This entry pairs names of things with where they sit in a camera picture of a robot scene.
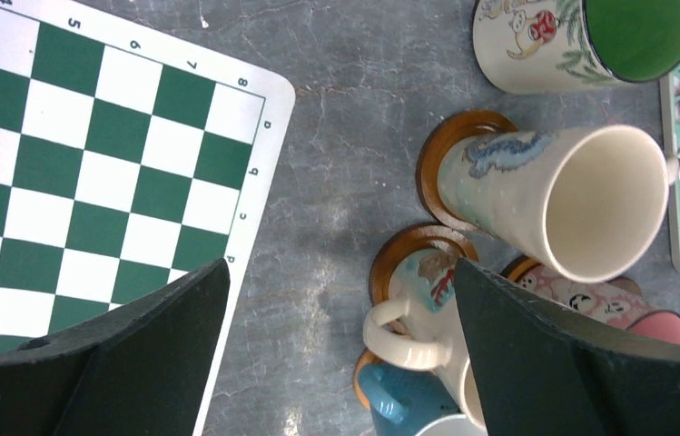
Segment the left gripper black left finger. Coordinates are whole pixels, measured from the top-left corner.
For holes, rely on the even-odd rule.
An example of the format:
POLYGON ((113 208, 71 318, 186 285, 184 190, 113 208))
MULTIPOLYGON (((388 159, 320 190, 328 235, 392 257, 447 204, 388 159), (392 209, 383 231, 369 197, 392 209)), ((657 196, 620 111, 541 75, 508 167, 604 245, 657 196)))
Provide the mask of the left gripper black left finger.
POLYGON ((231 285, 216 260, 0 352, 0 435, 189 435, 231 285))

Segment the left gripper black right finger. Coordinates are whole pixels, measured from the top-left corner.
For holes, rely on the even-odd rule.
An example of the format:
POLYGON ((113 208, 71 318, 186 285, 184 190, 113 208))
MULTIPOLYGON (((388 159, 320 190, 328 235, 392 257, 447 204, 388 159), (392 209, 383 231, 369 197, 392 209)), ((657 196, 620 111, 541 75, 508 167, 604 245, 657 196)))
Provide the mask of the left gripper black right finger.
POLYGON ((542 299, 462 259, 455 300, 491 435, 680 435, 680 345, 542 299))

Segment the pink patterned mug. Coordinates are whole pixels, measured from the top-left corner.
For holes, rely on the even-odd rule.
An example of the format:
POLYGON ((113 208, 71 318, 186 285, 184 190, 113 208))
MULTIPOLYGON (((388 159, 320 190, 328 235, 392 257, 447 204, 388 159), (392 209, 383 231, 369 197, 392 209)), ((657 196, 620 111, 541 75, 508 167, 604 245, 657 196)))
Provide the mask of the pink patterned mug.
POLYGON ((516 278, 523 289, 617 329, 680 345, 680 314, 607 282, 572 282, 545 265, 516 278))

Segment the white floral mug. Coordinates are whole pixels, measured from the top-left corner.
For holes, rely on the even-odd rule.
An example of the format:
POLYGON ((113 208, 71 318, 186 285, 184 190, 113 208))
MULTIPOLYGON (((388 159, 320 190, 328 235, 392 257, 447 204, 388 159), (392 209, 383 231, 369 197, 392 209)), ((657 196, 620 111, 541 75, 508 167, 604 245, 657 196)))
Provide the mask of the white floral mug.
POLYGON ((364 321, 363 341, 394 366, 435 372, 460 410, 485 431, 455 300, 457 259, 452 253, 428 248, 388 266, 373 266, 373 307, 364 321))

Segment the blue patterned mug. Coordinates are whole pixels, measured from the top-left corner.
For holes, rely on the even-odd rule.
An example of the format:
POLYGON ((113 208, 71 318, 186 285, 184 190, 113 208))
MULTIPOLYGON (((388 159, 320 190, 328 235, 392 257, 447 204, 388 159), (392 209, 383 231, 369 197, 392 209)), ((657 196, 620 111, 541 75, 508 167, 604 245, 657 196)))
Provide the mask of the blue patterned mug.
POLYGON ((485 435, 430 372, 388 363, 363 366, 357 376, 378 435, 485 435))

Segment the large cream mug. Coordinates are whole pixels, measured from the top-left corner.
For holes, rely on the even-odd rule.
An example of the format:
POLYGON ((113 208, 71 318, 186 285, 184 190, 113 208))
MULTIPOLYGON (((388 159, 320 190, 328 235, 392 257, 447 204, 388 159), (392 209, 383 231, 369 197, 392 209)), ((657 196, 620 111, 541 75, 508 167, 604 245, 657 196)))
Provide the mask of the large cream mug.
POLYGON ((439 160, 436 189, 452 216, 594 283, 644 255, 677 173, 648 133, 613 124, 471 136, 439 160))

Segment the green inside mug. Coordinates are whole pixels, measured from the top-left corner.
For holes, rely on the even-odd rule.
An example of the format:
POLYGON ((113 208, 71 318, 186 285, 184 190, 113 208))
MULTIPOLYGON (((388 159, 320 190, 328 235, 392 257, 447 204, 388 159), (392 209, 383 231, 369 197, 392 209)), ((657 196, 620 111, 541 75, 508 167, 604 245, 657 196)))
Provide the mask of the green inside mug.
POLYGON ((479 68, 510 94, 653 82, 680 64, 680 1, 478 1, 479 68))

